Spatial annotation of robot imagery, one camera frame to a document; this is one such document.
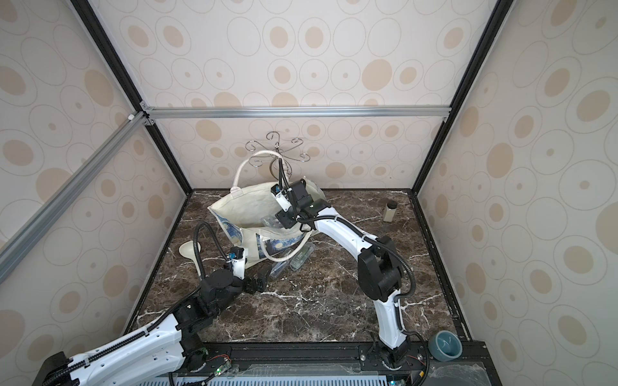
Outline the clear compass case back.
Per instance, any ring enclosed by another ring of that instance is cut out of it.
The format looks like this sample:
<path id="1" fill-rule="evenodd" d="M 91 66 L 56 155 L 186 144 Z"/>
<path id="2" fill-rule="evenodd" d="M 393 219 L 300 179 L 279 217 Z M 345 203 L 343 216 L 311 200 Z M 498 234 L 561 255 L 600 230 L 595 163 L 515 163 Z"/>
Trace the clear compass case back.
<path id="1" fill-rule="evenodd" d="M 268 215 L 268 216 L 262 217 L 261 222 L 263 223 L 265 227 L 268 227 L 268 228 L 278 228 L 278 229 L 283 228 L 283 225 L 281 224 L 281 222 L 274 215 Z"/>

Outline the clear case silver compass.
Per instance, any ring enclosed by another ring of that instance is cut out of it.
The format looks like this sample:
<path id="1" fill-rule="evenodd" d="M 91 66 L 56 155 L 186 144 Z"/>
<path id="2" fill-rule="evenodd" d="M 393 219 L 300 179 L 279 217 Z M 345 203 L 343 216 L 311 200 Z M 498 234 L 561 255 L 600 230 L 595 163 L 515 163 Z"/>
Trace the clear case silver compass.
<path id="1" fill-rule="evenodd" d="M 270 270 L 269 280 L 270 281 L 277 280 L 283 274 L 283 272 L 288 267 L 288 265 L 289 265 L 289 261 L 277 262 L 276 264 L 273 264 Z"/>

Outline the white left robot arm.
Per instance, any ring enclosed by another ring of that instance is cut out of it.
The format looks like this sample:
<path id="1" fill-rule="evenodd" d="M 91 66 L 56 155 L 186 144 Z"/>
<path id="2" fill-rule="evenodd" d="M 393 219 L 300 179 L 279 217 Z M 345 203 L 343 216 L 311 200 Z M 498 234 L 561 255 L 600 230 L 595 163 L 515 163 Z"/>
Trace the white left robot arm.
<path id="1" fill-rule="evenodd" d="M 267 288 L 270 271 L 239 278 L 221 269 L 155 321 L 113 342 L 72 357 L 58 352 L 42 364 L 36 385 L 134 385 L 153 376 L 198 372 L 213 358 L 199 334 L 242 293 Z"/>

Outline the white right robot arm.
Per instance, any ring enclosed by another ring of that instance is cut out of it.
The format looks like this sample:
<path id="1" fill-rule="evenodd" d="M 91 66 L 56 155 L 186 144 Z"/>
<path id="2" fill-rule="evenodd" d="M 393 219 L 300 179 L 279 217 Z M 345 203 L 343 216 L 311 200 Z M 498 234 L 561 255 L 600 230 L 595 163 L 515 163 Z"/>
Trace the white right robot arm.
<path id="1" fill-rule="evenodd" d="M 313 199 L 308 182 L 301 179 L 285 188 L 275 184 L 270 193 L 280 206 L 275 214 L 284 228 L 298 225 L 336 241 L 357 262 L 357 281 L 364 294 L 373 301 L 378 317 L 381 343 L 394 350 L 405 341 L 396 301 L 401 294 L 406 266 L 394 251 L 388 237 L 371 235 L 342 217 L 324 199 Z"/>

